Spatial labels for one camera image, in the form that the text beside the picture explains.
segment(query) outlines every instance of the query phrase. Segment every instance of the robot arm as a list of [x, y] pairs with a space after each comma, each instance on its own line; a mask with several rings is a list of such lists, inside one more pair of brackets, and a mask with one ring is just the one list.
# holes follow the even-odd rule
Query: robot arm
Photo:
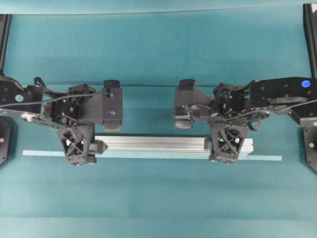
[[209, 97], [194, 80], [185, 79], [175, 92], [177, 128], [191, 129], [197, 121], [210, 125], [211, 161], [237, 161], [248, 129], [258, 130], [270, 113], [288, 114], [302, 127], [317, 125], [316, 83], [300, 77], [252, 81], [244, 87], [222, 83]]
[[[95, 154], [106, 145], [95, 140], [95, 124], [104, 131], [120, 131], [122, 89], [119, 81], [107, 80], [96, 92], [87, 84], [68, 88], [66, 93], [48, 89], [41, 78], [23, 88], [16, 80], [0, 76], [0, 116], [18, 116], [27, 122], [57, 130], [66, 161], [72, 165], [96, 163]], [[42, 101], [47, 96], [51, 99]]]

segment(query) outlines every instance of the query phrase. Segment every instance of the light blue strip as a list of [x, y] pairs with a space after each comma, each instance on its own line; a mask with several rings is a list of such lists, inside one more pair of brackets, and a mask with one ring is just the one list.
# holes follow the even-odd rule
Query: light blue strip
[[[23, 156], [52, 156], [64, 157], [61, 151], [41, 151], [41, 150], [23, 150]], [[130, 159], [187, 159], [187, 160], [207, 160], [208, 154], [197, 153], [114, 153], [105, 152], [98, 155], [97, 158], [130, 158]], [[261, 161], [282, 161], [282, 156], [276, 155], [240, 155], [239, 160], [261, 160]]]

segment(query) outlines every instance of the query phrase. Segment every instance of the teal table surface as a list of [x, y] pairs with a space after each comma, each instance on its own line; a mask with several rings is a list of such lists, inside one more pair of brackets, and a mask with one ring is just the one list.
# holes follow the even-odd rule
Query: teal table surface
[[1, 0], [7, 14], [123, 14], [173, 12], [243, 7], [298, 7], [304, 0]]
[[[302, 6], [121, 15], [14, 15], [4, 72], [22, 84], [41, 76], [56, 90], [120, 80], [122, 134], [206, 135], [174, 128], [174, 87], [310, 77]], [[317, 175], [302, 130], [271, 115], [250, 132], [255, 155], [282, 161], [99, 159], [73, 167], [56, 131], [21, 119], [0, 167], [0, 237], [315, 238]], [[102, 128], [97, 126], [97, 133]]]

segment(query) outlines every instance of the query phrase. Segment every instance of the bolt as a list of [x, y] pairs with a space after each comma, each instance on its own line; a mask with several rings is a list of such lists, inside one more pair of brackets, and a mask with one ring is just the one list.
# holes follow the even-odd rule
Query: bolt
[[74, 111], [75, 111], [75, 109], [74, 109], [72, 106], [70, 106], [70, 107], [69, 107], [69, 112], [70, 112], [70, 113], [73, 113]]
[[17, 94], [15, 95], [15, 100], [20, 103], [24, 100], [24, 97], [20, 94]]

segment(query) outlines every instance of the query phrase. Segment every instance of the blue dot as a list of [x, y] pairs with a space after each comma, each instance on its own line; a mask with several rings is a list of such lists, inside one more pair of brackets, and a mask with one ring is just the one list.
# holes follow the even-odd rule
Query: blue dot
[[302, 82], [302, 87], [303, 88], [308, 88], [311, 85], [311, 82], [309, 80], [304, 80]]

